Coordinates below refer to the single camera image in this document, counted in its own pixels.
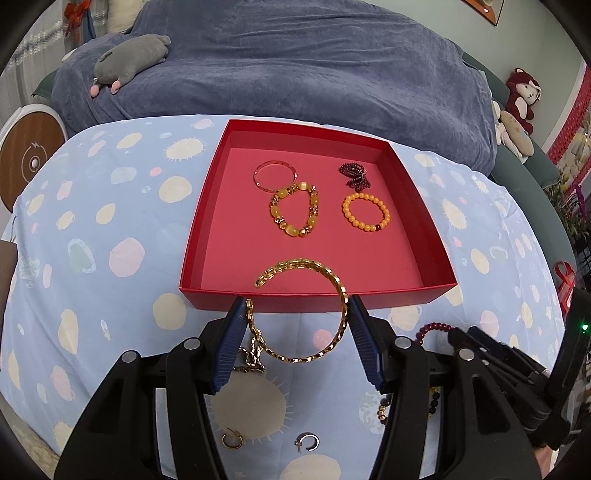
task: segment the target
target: yellow beaded bracelet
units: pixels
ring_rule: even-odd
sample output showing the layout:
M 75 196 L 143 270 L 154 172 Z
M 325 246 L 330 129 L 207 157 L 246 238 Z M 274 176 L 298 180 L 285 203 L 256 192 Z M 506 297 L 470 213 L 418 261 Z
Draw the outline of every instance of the yellow beaded bracelet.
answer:
M 357 220 L 349 210 L 351 202 L 356 199 L 368 200 L 370 202 L 375 203 L 382 210 L 382 213 L 384 214 L 384 220 L 382 220 L 380 223 L 377 223 L 376 225 L 370 225 L 369 223 L 363 223 Z M 380 230 L 384 229 L 384 227 L 386 227 L 387 224 L 390 223 L 390 211 L 388 210 L 388 208 L 379 198 L 373 195 L 369 195 L 367 193 L 355 192 L 351 195 L 347 195 L 345 197 L 345 201 L 343 202 L 343 213 L 345 214 L 347 220 L 351 222 L 351 225 L 365 232 L 379 232 Z
M 285 197 L 291 195 L 292 193 L 297 192 L 298 190 L 302 190 L 304 192 L 308 192 L 310 194 L 310 213 L 308 215 L 308 220 L 306 225 L 303 228 L 297 229 L 290 223 L 285 221 L 285 218 L 281 214 L 279 210 L 279 200 L 284 199 Z M 306 182 L 301 181 L 299 183 L 293 183 L 287 188 L 279 189 L 271 198 L 271 203 L 269 204 L 271 215 L 275 220 L 275 223 L 279 225 L 281 230 L 284 230 L 285 233 L 289 236 L 301 236 L 304 237 L 308 235 L 312 231 L 312 229 L 316 226 L 318 222 L 318 191 L 316 187 L 313 185 L 308 185 Z

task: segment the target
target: red teddy bear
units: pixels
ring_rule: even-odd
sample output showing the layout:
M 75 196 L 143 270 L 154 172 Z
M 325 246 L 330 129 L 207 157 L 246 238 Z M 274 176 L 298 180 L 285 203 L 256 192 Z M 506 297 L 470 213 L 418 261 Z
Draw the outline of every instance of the red teddy bear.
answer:
M 511 93 L 506 109 L 521 124 L 528 135 L 534 132 L 534 126 L 528 122 L 534 117 L 531 106 L 542 97 L 542 88 L 534 78 L 522 69 L 515 69 L 507 84 Z

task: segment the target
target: round wooden panel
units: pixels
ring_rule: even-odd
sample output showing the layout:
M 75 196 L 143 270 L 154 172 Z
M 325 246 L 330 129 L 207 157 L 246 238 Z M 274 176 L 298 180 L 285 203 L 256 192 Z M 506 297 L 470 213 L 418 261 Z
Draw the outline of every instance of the round wooden panel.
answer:
M 60 125 L 48 113 L 32 112 L 14 124 L 0 150 L 0 198 L 8 210 L 64 142 Z

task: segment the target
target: light green wall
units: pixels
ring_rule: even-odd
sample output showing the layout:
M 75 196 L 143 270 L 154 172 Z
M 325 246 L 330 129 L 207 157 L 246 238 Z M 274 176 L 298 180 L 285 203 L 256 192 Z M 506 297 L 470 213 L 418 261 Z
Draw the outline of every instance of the light green wall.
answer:
M 449 38 L 501 80 L 514 68 L 542 87 L 534 106 L 533 139 L 540 145 L 558 121 L 573 89 L 581 55 L 540 0 L 505 0 L 495 27 L 462 0 L 372 0 Z

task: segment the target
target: blue gripper pad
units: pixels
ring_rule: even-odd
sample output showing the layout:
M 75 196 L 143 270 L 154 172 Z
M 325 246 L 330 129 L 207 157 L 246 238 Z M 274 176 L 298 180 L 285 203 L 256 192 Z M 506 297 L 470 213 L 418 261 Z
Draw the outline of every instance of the blue gripper pad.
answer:
M 237 297 L 228 311 L 228 315 L 221 320 L 219 330 L 212 342 L 213 375 L 211 386 L 216 392 L 219 392 L 230 380 L 230 374 L 247 326 L 246 299 Z
M 373 319 L 358 295 L 349 297 L 348 309 L 349 327 L 365 376 L 377 390 L 380 390 L 385 381 L 382 355 L 388 353 L 388 347 L 377 332 Z

